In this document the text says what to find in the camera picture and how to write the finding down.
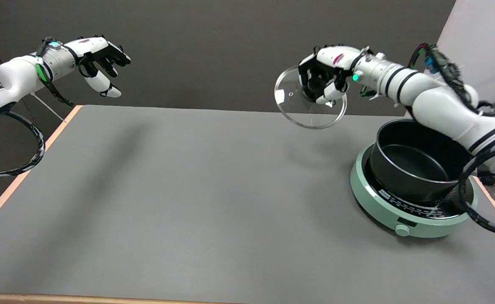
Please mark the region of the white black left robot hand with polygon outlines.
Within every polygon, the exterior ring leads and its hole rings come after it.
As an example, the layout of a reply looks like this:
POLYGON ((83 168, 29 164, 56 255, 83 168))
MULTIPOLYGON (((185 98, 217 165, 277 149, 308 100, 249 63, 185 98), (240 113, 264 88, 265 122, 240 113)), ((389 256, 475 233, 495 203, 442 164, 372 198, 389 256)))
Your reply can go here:
POLYGON ((110 81, 118 77, 115 65, 125 67, 131 64, 131 58, 121 46, 116 46, 104 36, 80 37, 65 43, 74 57, 76 68, 85 82, 103 98, 119 98, 122 93, 110 81))

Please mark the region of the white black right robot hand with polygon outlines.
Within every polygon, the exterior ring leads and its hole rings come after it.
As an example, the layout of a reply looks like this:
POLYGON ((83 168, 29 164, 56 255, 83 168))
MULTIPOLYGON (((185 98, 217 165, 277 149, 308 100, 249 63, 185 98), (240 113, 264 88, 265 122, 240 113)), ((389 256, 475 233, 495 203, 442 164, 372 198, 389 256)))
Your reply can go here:
POLYGON ((303 95, 313 103, 326 104, 343 98, 349 90, 348 78, 354 65, 365 54, 343 44, 316 46, 298 65, 303 95))

